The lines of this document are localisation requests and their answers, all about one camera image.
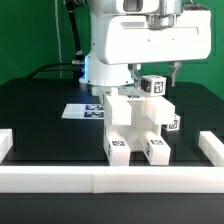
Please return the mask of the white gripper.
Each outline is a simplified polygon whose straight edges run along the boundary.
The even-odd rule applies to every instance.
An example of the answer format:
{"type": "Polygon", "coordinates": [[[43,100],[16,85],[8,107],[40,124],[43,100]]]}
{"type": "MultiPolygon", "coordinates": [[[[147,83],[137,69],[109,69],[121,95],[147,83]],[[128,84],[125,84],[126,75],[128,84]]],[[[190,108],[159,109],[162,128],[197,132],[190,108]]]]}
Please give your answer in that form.
{"type": "Polygon", "coordinates": [[[141,88],[140,64],[170,62],[167,86],[174,87],[180,61],[205,59],[211,51],[211,12],[184,11],[173,27],[150,29],[145,16],[109,17],[98,35],[98,58],[106,64],[129,64],[134,86],[141,88]]]}

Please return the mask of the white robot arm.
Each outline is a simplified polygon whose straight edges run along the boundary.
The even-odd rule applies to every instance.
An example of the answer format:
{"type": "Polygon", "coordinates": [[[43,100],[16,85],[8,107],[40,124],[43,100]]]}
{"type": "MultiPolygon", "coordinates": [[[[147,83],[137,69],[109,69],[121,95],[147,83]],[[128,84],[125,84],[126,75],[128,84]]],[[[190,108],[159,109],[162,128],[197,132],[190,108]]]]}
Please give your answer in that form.
{"type": "Polygon", "coordinates": [[[86,0],[91,50],[83,80],[93,86],[131,84],[134,64],[205,59],[211,11],[184,0],[86,0]]]}

